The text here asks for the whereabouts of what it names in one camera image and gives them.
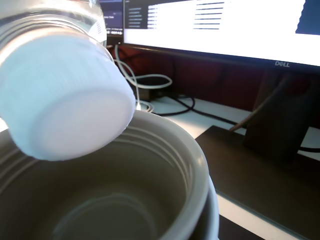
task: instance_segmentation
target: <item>monitor screen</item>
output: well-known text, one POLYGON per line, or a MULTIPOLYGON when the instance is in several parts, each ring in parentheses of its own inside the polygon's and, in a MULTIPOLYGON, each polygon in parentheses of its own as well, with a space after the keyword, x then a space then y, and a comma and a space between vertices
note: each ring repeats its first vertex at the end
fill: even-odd
POLYGON ((100 0, 108 36, 123 35, 122 0, 100 0))
POLYGON ((320 66, 320 0, 125 0, 124 43, 320 66))

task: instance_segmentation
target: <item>white cap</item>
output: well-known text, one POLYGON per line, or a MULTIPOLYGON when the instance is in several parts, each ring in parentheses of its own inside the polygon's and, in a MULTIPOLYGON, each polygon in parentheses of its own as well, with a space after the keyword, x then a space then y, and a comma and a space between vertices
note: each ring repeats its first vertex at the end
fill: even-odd
POLYGON ((105 50, 76 35, 38 37, 0 67, 0 116, 16 145, 40 160, 94 152, 131 121, 135 97, 105 50))

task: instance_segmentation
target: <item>white bottle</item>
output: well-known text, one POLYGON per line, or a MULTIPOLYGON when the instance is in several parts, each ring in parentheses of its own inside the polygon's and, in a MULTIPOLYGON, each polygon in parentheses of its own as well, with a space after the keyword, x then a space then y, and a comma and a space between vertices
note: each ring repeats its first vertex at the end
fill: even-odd
POLYGON ((127 127, 135 98, 106 39, 98 0, 0 0, 0 117, 25 154, 73 159, 127 127))

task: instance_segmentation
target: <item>computer monitor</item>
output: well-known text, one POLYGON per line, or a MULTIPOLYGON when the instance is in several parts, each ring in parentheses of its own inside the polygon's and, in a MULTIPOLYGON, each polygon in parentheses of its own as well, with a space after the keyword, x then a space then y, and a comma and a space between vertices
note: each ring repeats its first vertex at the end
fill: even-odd
POLYGON ((107 31, 107 44, 114 45, 122 42, 123 29, 123 1, 100 0, 107 31))
POLYGON ((297 152, 320 102, 319 13, 319 0, 124 0, 127 46, 265 67, 245 136, 213 126, 197 141, 219 194, 310 240, 320 162, 297 152))
POLYGON ((318 0, 124 2, 125 44, 206 53, 220 61, 320 69, 313 67, 320 66, 318 0))

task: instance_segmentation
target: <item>desk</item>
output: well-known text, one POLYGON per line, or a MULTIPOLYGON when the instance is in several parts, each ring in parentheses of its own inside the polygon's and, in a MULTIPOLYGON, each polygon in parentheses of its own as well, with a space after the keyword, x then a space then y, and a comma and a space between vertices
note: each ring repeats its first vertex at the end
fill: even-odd
MULTIPOLYGON (((192 105, 191 100, 184 99, 182 101, 190 106, 192 105)), ((171 113, 185 110, 185 108, 181 106, 179 103, 166 97, 158 99, 157 101, 154 101, 152 103, 155 107, 155 112, 157 113, 171 113)), ((195 109, 209 114, 214 114, 216 116, 226 118, 234 122, 240 122, 250 114, 249 111, 224 106, 212 102, 207 102, 199 99, 196 100, 195 109)), ((176 123, 183 129, 185 129, 193 138, 197 138, 198 136, 200 136, 212 125, 215 125, 223 129, 229 129, 230 127, 232 127, 231 124, 210 117, 202 116, 195 112, 187 112, 181 115, 170 116, 167 117, 167 119, 171 120, 172 122, 176 123)), ((246 133, 246 130, 242 128, 237 130, 236 132, 244 135, 246 133)), ((309 148, 319 148, 320 130, 310 127, 305 136, 305 139, 303 140, 302 145, 304 147, 309 148)), ((302 151, 300 151, 299 153, 320 161, 319 153, 309 153, 302 151)), ((248 231, 256 234, 257 236, 265 240, 298 239, 220 195, 218 195, 218 201, 220 214, 223 217, 229 219, 230 221, 236 223, 237 225, 243 227, 244 229, 247 229, 248 231)))

